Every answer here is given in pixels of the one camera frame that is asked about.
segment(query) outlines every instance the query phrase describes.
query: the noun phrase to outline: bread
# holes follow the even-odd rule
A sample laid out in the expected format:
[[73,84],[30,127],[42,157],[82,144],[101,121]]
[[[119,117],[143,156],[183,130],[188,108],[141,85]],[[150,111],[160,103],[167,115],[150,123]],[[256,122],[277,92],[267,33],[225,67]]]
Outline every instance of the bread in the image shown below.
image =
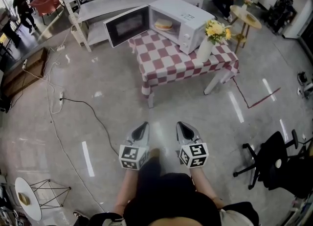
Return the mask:
[[169,29],[172,28],[172,26],[173,26],[172,21],[164,20],[161,18],[159,18],[155,23],[155,27],[160,29]]

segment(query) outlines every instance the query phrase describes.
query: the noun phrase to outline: white side table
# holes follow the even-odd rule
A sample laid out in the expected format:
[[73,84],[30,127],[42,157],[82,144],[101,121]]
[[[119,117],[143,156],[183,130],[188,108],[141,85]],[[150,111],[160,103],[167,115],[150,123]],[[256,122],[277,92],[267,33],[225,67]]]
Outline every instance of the white side table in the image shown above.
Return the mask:
[[[46,183],[49,184],[50,188],[42,188],[42,186]],[[18,197],[18,200],[19,200],[22,208],[24,209],[25,213],[35,221],[40,221],[42,219],[42,217],[43,217],[42,210],[43,209],[52,209],[52,208],[63,207],[63,204],[67,198],[67,195],[68,195],[69,191],[71,190],[71,187],[52,188],[50,183],[51,183],[50,179],[43,180],[43,181],[40,181],[40,182],[32,184],[32,185],[29,185],[25,179],[20,178],[20,177],[16,178],[16,180],[15,180],[15,191],[16,191],[16,195]],[[54,195],[54,198],[49,200],[48,202],[46,202],[44,204],[39,204],[38,199],[37,199],[36,194],[35,194],[35,192],[38,189],[50,189]],[[54,190],[57,190],[57,189],[63,189],[65,191],[63,191],[61,194],[56,196],[54,193]],[[20,200],[19,193],[22,193],[25,197],[27,197],[27,199],[29,200],[29,205],[25,205]],[[66,193],[66,196],[64,198],[63,203],[60,204],[57,197],[61,196],[64,193]],[[58,202],[59,206],[47,205],[47,203],[49,203],[53,200],[56,200]]]

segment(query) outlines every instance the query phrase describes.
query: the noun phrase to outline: red tape line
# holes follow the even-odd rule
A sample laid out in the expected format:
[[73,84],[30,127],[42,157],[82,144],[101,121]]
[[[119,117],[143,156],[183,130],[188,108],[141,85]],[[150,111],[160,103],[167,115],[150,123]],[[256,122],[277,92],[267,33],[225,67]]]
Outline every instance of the red tape line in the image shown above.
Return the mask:
[[280,90],[280,88],[278,88],[278,89],[275,90],[272,94],[267,95],[266,97],[262,98],[260,101],[256,102],[256,103],[253,104],[252,106],[249,106],[249,104],[247,103],[247,101],[246,101],[246,99],[245,99],[244,94],[241,92],[241,90],[240,90],[240,88],[239,88],[239,86],[238,86],[238,84],[237,84],[237,82],[236,82],[236,80],[235,80],[235,77],[233,77],[232,79],[233,79],[233,81],[235,82],[235,84],[236,84],[236,86],[237,86],[237,89],[239,90],[241,96],[243,97],[243,99],[244,99],[244,101],[245,101],[246,106],[248,107],[248,109],[251,109],[251,108],[257,106],[258,104],[260,104],[260,103],[263,102],[264,100],[268,99],[271,95],[274,95],[276,92],[278,92],[278,91]]

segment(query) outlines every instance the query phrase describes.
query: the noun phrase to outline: red chair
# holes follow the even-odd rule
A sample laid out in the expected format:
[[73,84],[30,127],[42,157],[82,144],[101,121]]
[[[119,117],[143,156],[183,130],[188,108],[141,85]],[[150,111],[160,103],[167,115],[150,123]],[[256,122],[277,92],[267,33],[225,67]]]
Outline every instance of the red chair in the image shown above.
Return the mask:
[[59,0],[33,0],[29,5],[38,11],[38,14],[40,17],[42,17],[45,25],[44,15],[51,14],[52,12],[56,11],[59,16],[57,8],[61,4]]

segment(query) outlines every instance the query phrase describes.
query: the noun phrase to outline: table leg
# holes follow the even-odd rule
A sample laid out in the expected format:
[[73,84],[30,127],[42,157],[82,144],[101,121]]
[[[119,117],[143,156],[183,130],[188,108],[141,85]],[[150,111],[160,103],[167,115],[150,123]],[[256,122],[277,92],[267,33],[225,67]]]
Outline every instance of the table leg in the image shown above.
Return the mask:
[[248,40],[248,34],[249,34],[250,25],[248,25],[248,28],[246,29],[246,41]]
[[210,94],[210,92],[214,89],[214,87],[217,85],[217,83],[220,82],[221,79],[224,78],[225,74],[227,73],[225,70],[226,69],[223,68],[223,69],[221,69],[215,73],[215,76],[213,77],[213,79],[211,80],[209,85],[204,90],[205,95]]
[[230,25],[233,25],[237,20],[238,20],[238,17],[236,17],[236,18],[230,23]]
[[[243,29],[241,30],[241,37],[243,37],[243,35],[244,35],[245,28],[246,28],[246,23],[244,23]],[[239,44],[240,44],[241,40],[242,40],[241,38],[238,39],[238,43],[237,43],[237,46],[236,46],[235,54],[237,53],[237,50],[239,48]]]
[[152,92],[150,95],[149,95],[149,98],[148,98],[148,107],[151,109],[154,107],[153,105],[153,97],[154,97],[154,93]]

